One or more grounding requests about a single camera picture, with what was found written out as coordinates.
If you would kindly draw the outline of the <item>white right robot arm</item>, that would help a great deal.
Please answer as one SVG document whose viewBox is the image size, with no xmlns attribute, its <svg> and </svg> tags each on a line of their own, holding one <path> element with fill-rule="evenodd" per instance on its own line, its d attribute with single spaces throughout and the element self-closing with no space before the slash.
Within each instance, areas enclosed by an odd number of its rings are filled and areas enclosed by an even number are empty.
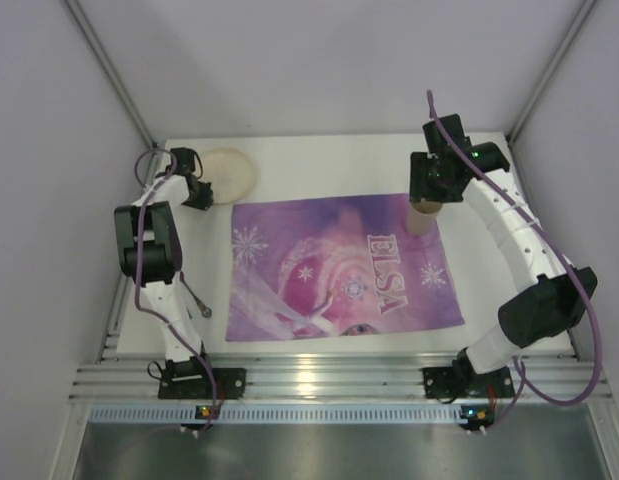
<svg viewBox="0 0 619 480">
<path fill-rule="evenodd" d="M 555 337 L 582 319 L 598 284 L 540 235 L 540 223 L 518 188 L 510 163 L 493 142 L 472 144 L 459 115 L 423 127 L 427 149 L 410 156 L 414 203 L 465 203 L 478 215 L 512 274 L 516 294 L 498 310 L 494 327 L 465 348 L 478 375 L 494 372 L 523 349 Z"/>
</svg>

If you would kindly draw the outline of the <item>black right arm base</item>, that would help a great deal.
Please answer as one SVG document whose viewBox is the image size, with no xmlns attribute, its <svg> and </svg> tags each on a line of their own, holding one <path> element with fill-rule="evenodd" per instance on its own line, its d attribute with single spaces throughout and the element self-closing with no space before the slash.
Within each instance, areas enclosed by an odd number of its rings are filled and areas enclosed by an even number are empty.
<svg viewBox="0 0 619 480">
<path fill-rule="evenodd" d="M 451 366 L 422 369 L 425 397 L 450 404 L 458 399 L 507 399 L 515 395 L 510 370 L 461 374 Z"/>
</svg>

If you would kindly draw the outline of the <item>cream round plate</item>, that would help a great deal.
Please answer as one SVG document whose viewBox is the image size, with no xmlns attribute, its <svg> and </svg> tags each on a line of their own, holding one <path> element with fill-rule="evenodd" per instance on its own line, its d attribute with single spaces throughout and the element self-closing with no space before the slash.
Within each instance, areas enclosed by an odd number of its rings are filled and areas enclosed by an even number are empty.
<svg viewBox="0 0 619 480">
<path fill-rule="evenodd" d="M 222 147 L 202 157 L 202 181 L 210 183 L 215 204 L 235 203 L 247 197 L 255 187 L 258 167 L 240 150 Z"/>
</svg>

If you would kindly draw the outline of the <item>cream beige cup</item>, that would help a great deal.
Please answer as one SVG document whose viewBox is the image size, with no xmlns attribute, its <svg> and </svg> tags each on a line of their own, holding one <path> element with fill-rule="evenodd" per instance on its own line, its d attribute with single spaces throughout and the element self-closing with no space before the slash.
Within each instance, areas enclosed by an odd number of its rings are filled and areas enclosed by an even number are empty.
<svg viewBox="0 0 619 480">
<path fill-rule="evenodd" d="M 432 201 L 411 202 L 406 215 L 406 229 L 414 236 L 427 234 L 436 222 L 443 204 Z"/>
</svg>

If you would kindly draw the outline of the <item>purple Elsa placemat cloth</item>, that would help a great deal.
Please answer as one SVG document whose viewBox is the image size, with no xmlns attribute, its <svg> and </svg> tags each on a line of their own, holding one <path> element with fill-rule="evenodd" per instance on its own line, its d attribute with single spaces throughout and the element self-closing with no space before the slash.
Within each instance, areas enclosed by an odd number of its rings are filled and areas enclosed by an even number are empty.
<svg viewBox="0 0 619 480">
<path fill-rule="evenodd" d="M 276 342 L 461 326 L 439 228 L 405 194 L 233 207 L 225 338 Z"/>
</svg>

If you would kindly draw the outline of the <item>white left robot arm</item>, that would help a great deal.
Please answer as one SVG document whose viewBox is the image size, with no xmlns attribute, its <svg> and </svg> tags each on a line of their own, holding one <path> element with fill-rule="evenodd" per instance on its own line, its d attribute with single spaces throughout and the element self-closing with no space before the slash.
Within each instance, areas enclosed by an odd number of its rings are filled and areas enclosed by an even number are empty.
<svg viewBox="0 0 619 480">
<path fill-rule="evenodd" d="M 114 210 L 117 254 L 122 273 L 133 280 L 136 309 L 160 323 L 166 366 L 181 371 L 199 362 L 204 347 L 185 301 L 183 250 L 174 210 L 184 206 L 206 211 L 214 197 L 211 185 L 196 174 L 202 169 L 197 152 L 153 148 L 141 156 L 154 153 L 168 155 L 170 163 L 136 202 Z"/>
</svg>

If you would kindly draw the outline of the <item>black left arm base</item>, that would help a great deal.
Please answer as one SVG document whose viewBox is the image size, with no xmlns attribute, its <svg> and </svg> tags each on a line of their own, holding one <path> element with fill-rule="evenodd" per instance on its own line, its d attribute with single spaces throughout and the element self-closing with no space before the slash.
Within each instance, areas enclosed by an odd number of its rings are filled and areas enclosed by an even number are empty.
<svg viewBox="0 0 619 480">
<path fill-rule="evenodd" d="M 244 368 L 213 368 L 217 399 L 238 400 L 245 393 L 247 370 Z M 158 398 L 161 400 L 211 400 L 211 381 L 205 371 L 202 374 L 160 380 Z"/>
</svg>

